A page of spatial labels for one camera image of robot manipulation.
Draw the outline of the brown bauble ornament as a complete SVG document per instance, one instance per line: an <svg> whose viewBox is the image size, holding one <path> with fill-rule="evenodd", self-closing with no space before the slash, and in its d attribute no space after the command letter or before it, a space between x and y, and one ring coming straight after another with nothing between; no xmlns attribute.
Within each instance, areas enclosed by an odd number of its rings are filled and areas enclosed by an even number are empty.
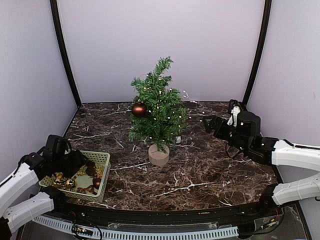
<svg viewBox="0 0 320 240"><path fill-rule="evenodd" d="M147 106L145 103L141 101L134 103L131 109L131 113L137 118L143 117L146 114L146 112Z"/></svg>
<svg viewBox="0 0 320 240"><path fill-rule="evenodd" d="M93 185L93 188L98 190L100 188L100 185L101 185L101 178L94 178L92 180L92 185Z"/></svg>

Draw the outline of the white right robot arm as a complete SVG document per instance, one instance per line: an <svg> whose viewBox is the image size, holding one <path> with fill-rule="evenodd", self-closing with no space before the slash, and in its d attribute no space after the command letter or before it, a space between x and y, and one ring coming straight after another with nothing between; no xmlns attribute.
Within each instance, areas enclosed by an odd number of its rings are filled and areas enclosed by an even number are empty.
<svg viewBox="0 0 320 240"><path fill-rule="evenodd" d="M286 139L262 136L261 119L252 112L233 112L229 120L217 115L205 116L202 121L207 133L227 141L253 162L265 166L291 166L320 171L318 146L299 145ZM260 202L255 205L255 213L266 217L275 205L309 198L320 199L319 173L293 182L267 186L260 196Z"/></svg>

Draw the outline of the thin wire fairy lights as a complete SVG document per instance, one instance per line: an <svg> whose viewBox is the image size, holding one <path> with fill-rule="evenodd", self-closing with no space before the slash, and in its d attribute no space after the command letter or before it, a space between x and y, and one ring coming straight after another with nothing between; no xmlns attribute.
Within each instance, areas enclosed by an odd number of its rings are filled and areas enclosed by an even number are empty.
<svg viewBox="0 0 320 240"><path fill-rule="evenodd" d="M188 129L190 111L184 106L183 99L187 92L170 87L170 75L149 72L145 79L135 77L131 86L136 92L134 103L143 102L147 106L146 114L140 118L147 118L165 127L174 129Z"/></svg>

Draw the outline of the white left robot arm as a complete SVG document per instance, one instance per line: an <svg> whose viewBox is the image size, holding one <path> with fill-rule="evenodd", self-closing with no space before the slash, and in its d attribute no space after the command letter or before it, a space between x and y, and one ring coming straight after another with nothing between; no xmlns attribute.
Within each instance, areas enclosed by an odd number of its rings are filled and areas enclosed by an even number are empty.
<svg viewBox="0 0 320 240"><path fill-rule="evenodd" d="M44 177L63 173L70 179L87 162L88 158L80 150L73 150L66 138L53 134L40 150L24 155L17 168L0 184L0 238L9 240L21 226L48 212L67 218L71 208L65 203L65 194L54 186L43 188L17 205L12 204Z"/></svg>

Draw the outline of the small green christmas tree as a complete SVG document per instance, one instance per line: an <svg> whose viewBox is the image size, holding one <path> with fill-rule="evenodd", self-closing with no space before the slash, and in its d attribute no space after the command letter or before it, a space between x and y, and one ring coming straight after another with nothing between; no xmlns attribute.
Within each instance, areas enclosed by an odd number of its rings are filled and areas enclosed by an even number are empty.
<svg viewBox="0 0 320 240"><path fill-rule="evenodd" d="M169 87L172 77L166 72L172 64L170 56L161 57L144 78L135 77L130 84L136 96L131 108L129 138L150 143L148 159L155 166L169 161L170 146L188 128L190 119L181 92Z"/></svg>

